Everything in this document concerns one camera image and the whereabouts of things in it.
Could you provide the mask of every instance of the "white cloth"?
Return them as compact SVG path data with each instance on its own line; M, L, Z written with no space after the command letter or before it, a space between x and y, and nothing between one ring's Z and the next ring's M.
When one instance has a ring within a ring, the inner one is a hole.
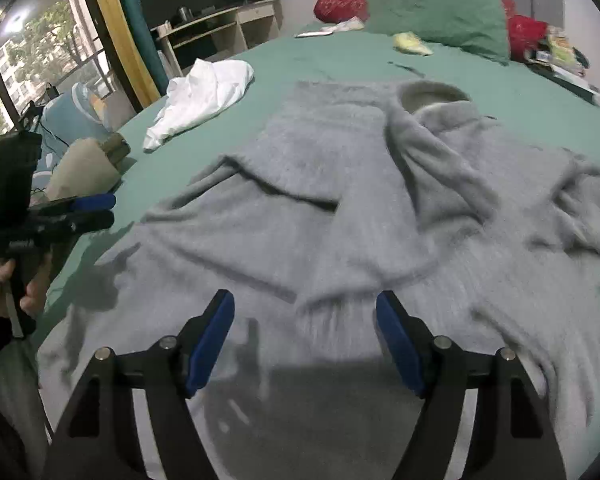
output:
M189 74L169 81L167 102L147 129L142 146L155 150L168 137L218 115L244 95L251 79L253 68L245 61L197 59Z
M340 22L337 25L327 25L321 30L324 32L347 32L349 30L362 30L365 28L365 23L359 17L354 16L346 22Z

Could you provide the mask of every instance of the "green pillow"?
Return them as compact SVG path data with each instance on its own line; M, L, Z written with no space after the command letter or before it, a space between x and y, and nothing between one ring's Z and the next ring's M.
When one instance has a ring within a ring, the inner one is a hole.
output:
M458 46L478 56L509 62L509 34L502 0L366 2L368 32L414 32L424 41Z

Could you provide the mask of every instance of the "blue handle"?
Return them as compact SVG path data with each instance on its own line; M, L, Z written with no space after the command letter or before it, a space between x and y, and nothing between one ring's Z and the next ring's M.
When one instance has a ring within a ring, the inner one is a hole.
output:
M185 381L185 389L190 396L209 382L211 370L234 322L234 315L234 295L227 292L189 357L189 374Z
M422 396L426 389L422 362L384 292L376 299L376 319L402 382L417 396Z
M76 198L71 204L71 211L100 211L113 209L115 205L116 196L113 193L101 193Z

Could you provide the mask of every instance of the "desk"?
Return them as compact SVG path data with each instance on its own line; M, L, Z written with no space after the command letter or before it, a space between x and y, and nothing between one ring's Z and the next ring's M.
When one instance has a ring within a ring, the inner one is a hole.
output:
M273 40L279 35L281 24L280 0L262 0L218 10L171 30L165 30L162 25L151 30L157 31L158 47L176 75L182 77L185 71L175 52L179 47L211 36L218 52L207 59L218 61Z

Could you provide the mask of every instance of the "person's hand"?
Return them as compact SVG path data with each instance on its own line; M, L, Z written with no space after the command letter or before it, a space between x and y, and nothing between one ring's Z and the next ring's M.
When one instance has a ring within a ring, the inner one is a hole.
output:
M0 317L9 317L3 283L9 281L15 269L15 260L0 260ZM47 253L33 279L27 283L25 295L20 300L20 308L30 316L40 313L46 303L46 292L51 284L51 254Z

